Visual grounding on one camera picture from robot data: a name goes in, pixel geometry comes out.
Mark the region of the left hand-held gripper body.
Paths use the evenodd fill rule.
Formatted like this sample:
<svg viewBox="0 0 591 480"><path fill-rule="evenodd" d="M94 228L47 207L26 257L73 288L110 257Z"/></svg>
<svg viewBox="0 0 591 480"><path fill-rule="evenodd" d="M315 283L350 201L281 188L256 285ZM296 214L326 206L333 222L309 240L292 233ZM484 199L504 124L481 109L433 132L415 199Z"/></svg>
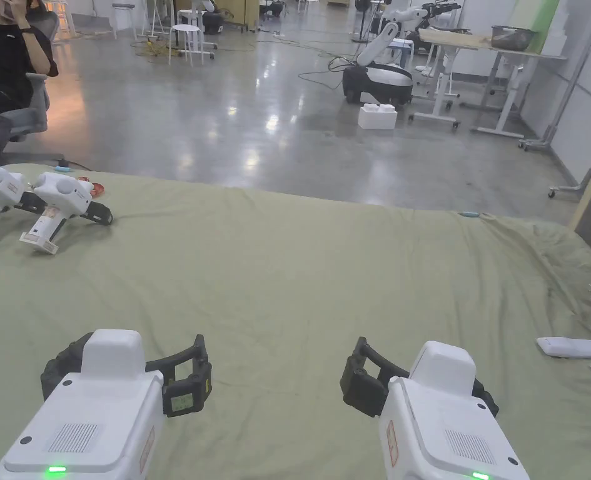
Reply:
<svg viewBox="0 0 591 480"><path fill-rule="evenodd" d="M136 331L98 329L0 460L0 479L145 479L163 426L163 375Z"/></svg>

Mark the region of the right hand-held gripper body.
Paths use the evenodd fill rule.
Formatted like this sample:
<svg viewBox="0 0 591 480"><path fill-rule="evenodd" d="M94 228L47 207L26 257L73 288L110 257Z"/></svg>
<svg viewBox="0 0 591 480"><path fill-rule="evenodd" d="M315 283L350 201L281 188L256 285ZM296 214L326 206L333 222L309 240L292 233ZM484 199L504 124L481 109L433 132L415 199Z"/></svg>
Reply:
<svg viewBox="0 0 591 480"><path fill-rule="evenodd" d="M392 377L378 432L387 479L527 479L490 408L473 396L466 350L428 341Z"/></svg>

